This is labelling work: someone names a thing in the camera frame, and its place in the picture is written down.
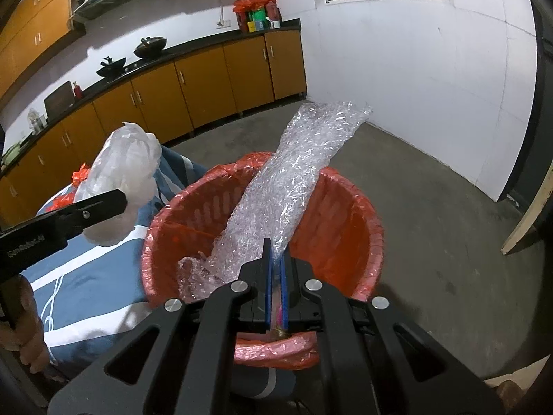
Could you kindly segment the person left hand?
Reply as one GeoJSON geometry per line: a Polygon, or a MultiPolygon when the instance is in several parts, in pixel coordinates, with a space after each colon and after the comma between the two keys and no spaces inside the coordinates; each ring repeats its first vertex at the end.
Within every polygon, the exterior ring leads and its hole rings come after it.
{"type": "Polygon", "coordinates": [[[48,366],[50,354],[44,342],[43,323],[37,313],[32,287],[24,276],[18,280],[18,291],[24,311],[14,329],[5,322],[1,323],[1,347],[20,353],[21,363],[29,365],[30,372],[36,374],[43,372],[48,366]]]}

